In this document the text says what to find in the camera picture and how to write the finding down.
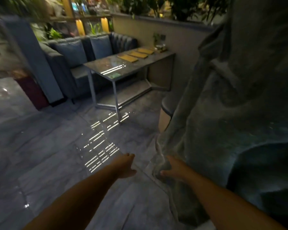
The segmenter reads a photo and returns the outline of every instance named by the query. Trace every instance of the marble table top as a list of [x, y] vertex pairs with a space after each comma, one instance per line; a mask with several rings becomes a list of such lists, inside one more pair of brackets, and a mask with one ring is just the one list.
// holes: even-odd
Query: marble table top
[[[137, 51], [137, 49], [125, 51], [120, 54], [129, 54], [131, 51]], [[175, 53], [171, 51], [165, 51], [163, 53], [154, 52], [154, 54], [148, 55], [148, 57], [144, 59], [138, 58], [138, 61], [132, 63], [119, 58], [118, 55], [120, 54], [94, 60], [84, 65], [110, 81], [117, 81], [159, 60], [175, 55]]]

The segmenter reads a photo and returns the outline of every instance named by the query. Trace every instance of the metal table frame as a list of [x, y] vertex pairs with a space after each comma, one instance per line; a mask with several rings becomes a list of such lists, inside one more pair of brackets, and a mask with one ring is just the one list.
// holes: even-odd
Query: metal table frame
[[[115, 111], [116, 111], [116, 114], [117, 114], [117, 117], [118, 117], [118, 121], [119, 121], [119, 123], [120, 123], [120, 122], [121, 122], [121, 115], [120, 115], [119, 109], [122, 108], [124, 105], [130, 103], [131, 101], [133, 101], [133, 100], [135, 100], [135, 99], [137, 99], [137, 98], [139, 98], [140, 96], [144, 95], [145, 93], [147, 93], [148, 91], [150, 91], [150, 90], [152, 90], [152, 89], [166, 90], [166, 89], [163, 89], [163, 88], [160, 88], [160, 87], [154, 88], [154, 87], [150, 84], [150, 82], [148, 81], [147, 75], [148, 75], [148, 67], [149, 67], [150, 65], [152, 65], [152, 64], [143, 66], [143, 67], [141, 67], [141, 68], [139, 68], [139, 69], [135, 69], [134, 71], [132, 71], [132, 72], [130, 72], [130, 73], [128, 73], [128, 74], [125, 74], [124, 76], [120, 76], [120, 77], [118, 77], [118, 78], [116, 78], [116, 79], [111, 79], [111, 78], [109, 78], [109, 77], [107, 77], [107, 76], [104, 76], [104, 75], [102, 75], [102, 74], [100, 74], [100, 73], [98, 73], [98, 72], [90, 69], [90, 70], [92, 71], [92, 73], [90, 73], [90, 74], [88, 75], [88, 81], [89, 81], [89, 85], [90, 85], [90, 89], [91, 89], [91, 94], [92, 94], [92, 99], [93, 99], [93, 103], [94, 103], [95, 107], [96, 107], [96, 108], [109, 109], [109, 110], [115, 110]], [[138, 93], [138, 94], [136, 94], [136, 95], [134, 95], [134, 96], [126, 99], [126, 100], [124, 100], [124, 101], [121, 102], [121, 103], [118, 103], [118, 97], [117, 97], [117, 91], [116, 91], [116, 84], [115, 84], [115, 82], [121, 80], [121, 79], [124, 78], [124, 77], [129, 76], [130, 74], [134, 74], [134, 73], [136, 73], [136, 72], [138, 72], [138, 71], [140, 71], [140, 70], [142, 70], [142, 69], [146, 69], [144, 80], [145, 80], [145, 81], [147, 82], [147, 84], [149, 85], [149, 88], [147, 88], [146, 90], [144, 90], [144, 91], [142, 91], [142, 92], [140, 92], [140, 93]], [[99, 76], [102, 76], [103, 78], [106, 78], [107, 80], [109, 80], [109, 81], [112, 82], [113, 91], [114, 91], [114, 97], [115, 97], [115, 105], [102, 104], [102, 103], [98, 103], [98, 102], [97, 102], [97, 100], [96, 100], [96, 93], [95, 93], [95, 89], [94, 89], [94, 83], [93, 83], [93, 74], [94, 74], [94, 73], [96, 73], [96, 74], [98, 74]]]

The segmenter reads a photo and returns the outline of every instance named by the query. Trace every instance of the gray sofa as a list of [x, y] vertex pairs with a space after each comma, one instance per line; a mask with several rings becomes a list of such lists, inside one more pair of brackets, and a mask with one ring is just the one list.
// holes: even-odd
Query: gray sofa
[[[96, 58], [90, 38], [101, 37], [103, 35], [107, 34], [105, 33], [94, 36], [81, 36], [75, 38], [49, 40], [40, 43], [40, 46], [46, 55], [46, 59], [52, 69], [54, 77], [65, 97], [73, 100], [74, 98], [90, 92], [88, 77], [84, 76], [84, 74], [87, 74], [90, 71], [83, 65], [70, 68], [65, 57], [57, 52], [56, 46], [61, 43], [75, 42], [80, 39], [87, 60], [93, 61]], [[138, 42], [135, 38], [117, 34], [115, 32], [111, 32], [108, 35], [110, 38], [113, 54], [118, 54], [120, 52], [138, 47]], [[99, 75], [93, 76], [93, 80], [96, 92], [109, 85], [109, 81]]]

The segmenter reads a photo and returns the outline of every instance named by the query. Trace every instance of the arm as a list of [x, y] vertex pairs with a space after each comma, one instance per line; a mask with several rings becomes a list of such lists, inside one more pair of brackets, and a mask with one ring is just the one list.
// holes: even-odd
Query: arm
[[112, 184], [118, 178], [135, 175], [136, 170], [131, 169], [133, 159], [134, 154], [127, 153], [77, 183], [44, 209], [23, 230], [84, 230]]
[[188, 184], [218, 230], [285, 230], [264, 212], [231, 191], [215, 185], [183, 161], [172, 156], [167, 158], [172, 169], [161, 171], [161, 175]]

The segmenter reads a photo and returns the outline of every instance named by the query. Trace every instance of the marble floor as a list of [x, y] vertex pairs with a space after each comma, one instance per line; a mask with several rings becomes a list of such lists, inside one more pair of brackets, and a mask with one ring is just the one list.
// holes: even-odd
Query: marble floor
[[34, 111], [17, 85], [4, 81], [0, 230], [21, 229], [71, 186], [126, 152], [136, 155], [137, 175], [115, 182], [87, 229], [186, 229], [174, 220], [164, 187], [151, 176], [164, 95], [150, 91], [122, 108], [117, 124], [114, 112], [94, 108], [90, 98]]

